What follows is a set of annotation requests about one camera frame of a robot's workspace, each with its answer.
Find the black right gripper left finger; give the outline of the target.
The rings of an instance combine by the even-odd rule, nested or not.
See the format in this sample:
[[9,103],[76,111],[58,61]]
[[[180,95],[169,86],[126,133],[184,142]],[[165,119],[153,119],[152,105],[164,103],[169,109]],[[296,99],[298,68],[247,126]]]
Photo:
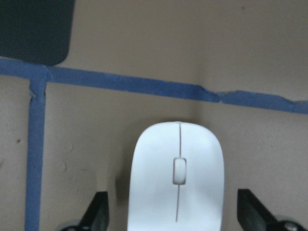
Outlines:
[[80,221],[81,231],[106,231],[109,225],[108,192],[96,192]]

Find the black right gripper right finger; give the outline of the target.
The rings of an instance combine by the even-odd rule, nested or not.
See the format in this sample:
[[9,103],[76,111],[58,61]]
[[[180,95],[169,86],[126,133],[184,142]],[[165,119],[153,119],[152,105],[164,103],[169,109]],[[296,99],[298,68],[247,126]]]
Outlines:
[[302,231],[295,221],[277,218],[249,189],[238,189],[237,219],[244,231]]

